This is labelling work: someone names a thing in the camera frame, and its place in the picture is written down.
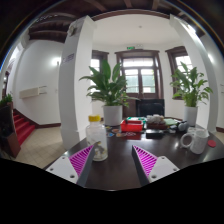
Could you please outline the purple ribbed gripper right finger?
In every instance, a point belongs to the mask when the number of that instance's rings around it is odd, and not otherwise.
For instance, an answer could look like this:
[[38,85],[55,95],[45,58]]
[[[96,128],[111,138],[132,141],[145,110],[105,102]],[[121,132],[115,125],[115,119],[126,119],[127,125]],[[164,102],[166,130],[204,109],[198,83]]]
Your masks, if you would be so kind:
[[132,157],[142,186],[155,182],[179,170],[166,156],[157,157],[136,145],[132,146]]

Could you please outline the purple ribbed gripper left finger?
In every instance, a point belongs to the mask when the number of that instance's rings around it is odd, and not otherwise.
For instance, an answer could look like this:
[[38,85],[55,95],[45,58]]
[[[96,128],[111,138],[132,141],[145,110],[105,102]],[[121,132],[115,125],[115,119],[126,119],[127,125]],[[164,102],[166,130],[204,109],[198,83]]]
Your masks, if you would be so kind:
[[94,154],[95,146],[91,145],[71,156],[63,155],[51,164],[47,168],[47,171],[84,187],[90,172]]

